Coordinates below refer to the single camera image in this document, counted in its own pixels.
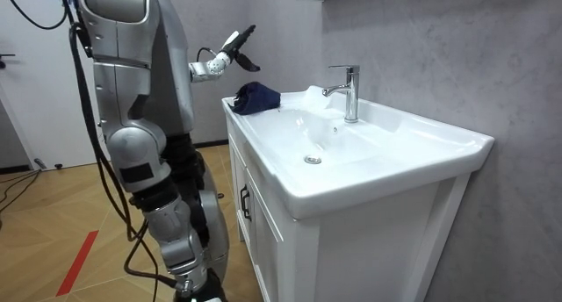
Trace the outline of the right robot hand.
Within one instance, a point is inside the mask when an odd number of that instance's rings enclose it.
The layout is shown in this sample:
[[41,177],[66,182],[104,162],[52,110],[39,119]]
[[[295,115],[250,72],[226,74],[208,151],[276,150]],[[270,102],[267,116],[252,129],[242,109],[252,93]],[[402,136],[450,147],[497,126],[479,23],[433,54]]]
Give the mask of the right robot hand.
[[173,298],[174,302],[227,302],[227,296],[224,292],[221,282],[213,269],[207,271],[207,280],[205,284],[194,293],[184,297],[180,293],[176,293]]

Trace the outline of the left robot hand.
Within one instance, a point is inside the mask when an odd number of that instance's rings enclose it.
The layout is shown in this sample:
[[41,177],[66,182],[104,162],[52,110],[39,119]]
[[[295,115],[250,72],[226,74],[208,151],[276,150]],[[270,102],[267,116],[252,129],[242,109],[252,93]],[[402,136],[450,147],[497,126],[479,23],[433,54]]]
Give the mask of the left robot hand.
[[228,63],[231,64],[235,61],[241,68],[248,72],[259,72],[261,68],[256,65],[249,57],[241,52],[242,46],[247,42],[249,36],[255,31],[256,25],[251,25],[242,33],[237,34],[230,40],[221,52],[224,52],[228,57]]

